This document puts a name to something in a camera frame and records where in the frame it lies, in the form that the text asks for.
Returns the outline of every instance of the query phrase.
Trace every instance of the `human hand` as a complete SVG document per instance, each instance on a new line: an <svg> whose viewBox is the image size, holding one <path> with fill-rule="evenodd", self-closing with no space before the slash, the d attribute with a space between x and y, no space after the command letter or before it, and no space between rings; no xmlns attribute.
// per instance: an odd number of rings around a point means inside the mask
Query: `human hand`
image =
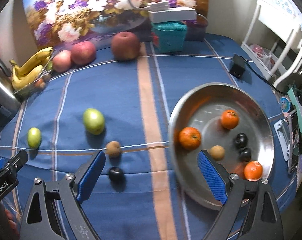
<svg viewBox="0 0 302 240"><path fill-rule="evenodd" d="M13 230L13 232L17 236L19 236L20 233L17 230L17 224L14 222L14 216L13 216L13 214L8 209L5 209L5 214L6 214L7 219L9 220L10 228Z"/></svg>

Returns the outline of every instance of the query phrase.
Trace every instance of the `poster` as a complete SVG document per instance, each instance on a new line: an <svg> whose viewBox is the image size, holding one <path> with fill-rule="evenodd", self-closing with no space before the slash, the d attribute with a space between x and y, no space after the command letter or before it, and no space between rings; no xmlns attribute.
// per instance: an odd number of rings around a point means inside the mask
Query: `poster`
<svg viewBox="0 0 302 240"><path fill-rule="evenodd" d="M132 0L136 7L160 0ZM208 0L167 0L170 7L191 7L206 16ZM97 49L110 45L114 34L132 31L141 41L151 40L147 11L132 9L128 0L23 0L32 35L39 49L68 49L80 41L92 41ZM203 26L198 19L187 25Z"/></svg>

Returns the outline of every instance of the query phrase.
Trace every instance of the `banana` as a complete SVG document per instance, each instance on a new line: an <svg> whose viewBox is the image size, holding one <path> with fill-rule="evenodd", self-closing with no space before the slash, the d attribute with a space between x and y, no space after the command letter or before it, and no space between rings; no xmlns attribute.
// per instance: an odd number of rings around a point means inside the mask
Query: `banana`
<svg viewBox="0 0 302 240"><path fill-rule="evenodd" d="M14 60L12 60L13 64L15 63L15 73L17 76L22 77L23 75L30 73L36 66L42 63L47 57L51 55L53 51L53 47L45 48L37 53L35 53L22 67L19 67Z"/></svg>
<svg viewBox="0 0 302 240"><path fill-rule="evenodd" d="M13 75L12 75L12 86L15 90L20 90L23 87L27 86L28 84L32 83L38 75L41 73L43 66L39 65L35 67L27 76L23 78L18 78L16 74L16 67L13 68Z"/></svg>

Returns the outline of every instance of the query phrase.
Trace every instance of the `stainless steel bowl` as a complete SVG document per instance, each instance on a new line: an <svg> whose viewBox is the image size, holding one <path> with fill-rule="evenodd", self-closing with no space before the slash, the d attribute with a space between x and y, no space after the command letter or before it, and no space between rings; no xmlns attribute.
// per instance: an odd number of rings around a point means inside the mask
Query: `stainless steel bowl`
<svg viewBox="0 0 302 240"><path fill-rule="evenodd" d="M221 126L220 116L226 109L235 110L240 117L239 124L232 130ZM201 145L187 152L178 140L184 127L195 127L201 132ZM169 141L173 167L179 183L185 192L202 206L219 210L221 202L215 200L204 177L197 166L200 150L209 150L214 145L225 149L221 163L229 173L243 176L246 163L239 161L239 150L233 140L244 132L249 139L247 147L252 151L252 159L263 166L263 177L268 178L274 157L271 127L263 110L246 92L224 83L207 83L186 93L175 106L169 122Z"/></svg>

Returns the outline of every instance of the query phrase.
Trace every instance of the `blue tablecloth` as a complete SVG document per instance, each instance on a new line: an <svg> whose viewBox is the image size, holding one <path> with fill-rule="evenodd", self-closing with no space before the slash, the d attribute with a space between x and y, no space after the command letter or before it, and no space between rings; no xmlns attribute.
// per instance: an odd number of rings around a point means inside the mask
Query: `blue tablecloth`
<svg viewBox="0 0 302 240"><path fill-rule="evenodd" d="M181 53L160 55L152 43L143 43L141 56L117 62L110 49L97 51L97 59L81 69L54 77L39 95L22 104L16 117L0 133L0 157L11 158L20 149L30 154L20 170L17 188L5 198L18 218L23 213L35 177L60 180L86 162L109 141L123 146L120 158L109 160L83 209L102 239L202 239L217 211L202 207L179 187L168 149L168 118L178 100L207 82L224 82L249 93L262 107L271 127L283 118L271 88L246 70L242 80L228 73L233 54L249 59L230 38L207 34L204 42L187 41ZM250 65L260 73L255 64ZM99 136L85 132L82 114L100 110L106 130ZM27 131L42 131L39 151L28 149ZM269 181L283 210L294 198L296 174L287 163L275 132L274 166ZM126 185L114 187L107 170L118 166ZM244 212L240 211L229 239L235 239ZM58 206L69 239L74 236Z"/></svg>

